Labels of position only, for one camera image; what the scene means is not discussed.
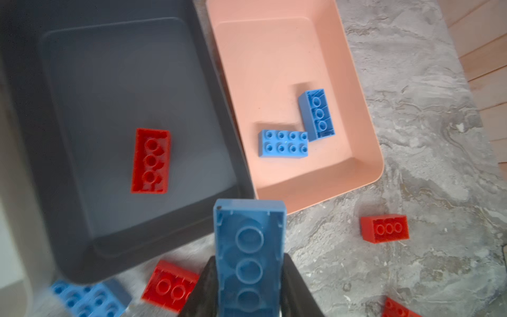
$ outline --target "dark gray bin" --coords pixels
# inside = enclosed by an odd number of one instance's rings
[[[254,198],[192,1],[0,0],[0,28],[68,280],[97,282],[211,233],[217,198]],[[138,127],[172,134],[167,194],[130,193]]]

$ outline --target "white container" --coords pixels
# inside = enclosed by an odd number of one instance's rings
[[[9,105],[0,63],[0,316],[23,317],[47,291],[54,263]]]

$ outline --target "plastic bin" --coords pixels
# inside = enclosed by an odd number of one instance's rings
[[[12,126],[0,63],[0,316],[30,316],[54,277],[35,190]]]
[[[213,231],[253,198],[191,1],[18,0],[0,49],[55,262],[91,284]],[[131,194],[137,128],[172,135],[168,192]]]
[[[377,180],[384,163],[334,0],[208,0],[259,199],[294,213]],[[335,134],[299,160],[261,158],[263,129],[302,131],[298,97],[324,89]]]

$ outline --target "pink bin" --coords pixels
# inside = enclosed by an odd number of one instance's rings
[[[334,0],[208,0],[259,199],[288,213],[376,181],[384,162]],[[262,129],[304,131],[298,97],[326,92],[336,135],[302,159],[260,158]]]

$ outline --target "lego brick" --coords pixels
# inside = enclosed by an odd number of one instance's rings
[[[220,317],[279,316],[286,215],[283,201],[216,201]]]
[[[89,286],[58,280],[51,290],[75,317],[119,317],[132,300],[114,279]]]
[[[324,89],[308,90],[298,99],[310,142],[335,135]]]
[[[382,317],[421,317],[421,315],[414,313],[387,297]]]
[[[259,132],[260,157],[308,156],[308,133],[299,131],[262,130]]]
[[[410,238],[407,216],[361,217],[361,235],[364,240],[371,243],[407,240]]]
[[[165,194],[169,179],[171,133],[166,130],[136,130],[133,194]]]
[[[159,261],[141,299],[158,307],[180,312],[199,275],[164,260]]]

